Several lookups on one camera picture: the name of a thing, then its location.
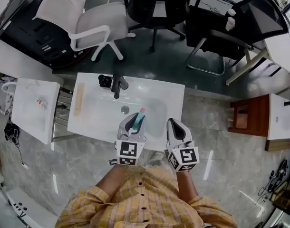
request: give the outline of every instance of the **faucet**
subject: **faucet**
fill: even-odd
[[[128,89],[128,86],[129,85],[127,81],[119,72],[113,74],[113,84],[111,87],[111,92],[115,93],[115,99],[118,99],[120,97],[121,88]]]

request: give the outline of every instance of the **gray floor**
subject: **gray floor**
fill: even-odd
[[[86,4],[86,7],[91,8],[104,1],[106,0],[91,0]],[[225,14],[230,8],[228,5],[216,0],[202,1],[213,8],[216,7],[222,14]],[[209,9],[203,3],[200,3],[200,6]],[[129,24],[133,25],[135,22],[129,19]],[[184,25],[178,25],[176,29],[183,31]],[[243,75],[230,86],[226,86],[225,80],[245,65],[245,59],[238,66],[231,68],[230,65],[233,64],[233,61],[228,63],[229,59],[226,58],[225,62],[228,63],[226,72],[219,77],[197,70],[191,71],[186,69],[184,64],[193,49],[186,45],[186,40],[180,41],[178,35],[168,30],[159,30],[156,39],[156,52],[150,53],[149,47],[152,43],[153,31],[142,28],[133,32],[136,33],[136,38],[125,38],[116,41],[118,48],[125,57],[123,62],[117,60],[109,46],[100,53],[98,62],[92,62],[91,56],[96,49],[94,48],[80,62],[55,70],[54,73],[69,75],[76,75],[78,72],[113,74],[115,71],[120,71],[125,76],[169,81],[184,84],[188,88],[235,98],[249,98],[267,93],[277,93],[290,86],[290,75],[285,70],[281,70],[274,77],[269,77],[278,66],[267,67],[268,62],[262,64],[252,73]],[[192,64],[202,68],[209,68],[212,71],[222,71],[221,58],[211,52],[203,53],[200,50],[192,59]]]
[[[264,151],[265,138],[227,132],[229,103],[197,94],[185,90],[182,112],[182,122],[199,147],[200,163],[191,172],[195,186],[200,194],[233,214],[240,228],[255,227],[272,210],[269,201],[261,204],[257,193],[290,151],[268,153]],[[108,172],[108,160],[116,154],[112,143],[79,137],[44,145],[21,131],[20,150],[27,170],[17,148],[5,141],[5,123],[0,114],[0,155],[6,185],[20,186],[56,215],[73,192],[95,185]]]

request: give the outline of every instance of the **black and white marker cube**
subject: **black and white marker cube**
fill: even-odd
[[[145,143],[131,141],[116,141],[117,163],[122,165],[137,165]]]
[[[198,147],[171,149],[168,160],[176,172],[189,171],[199,163]]]

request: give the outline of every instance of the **plaid shirt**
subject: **plaid shirt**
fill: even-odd
[[[165,169],[131,168],[123,181],[113,197],[95,186],[73,195],[55,228],[237,227],[232,216],[207,197],[182,201],[175,176]]]

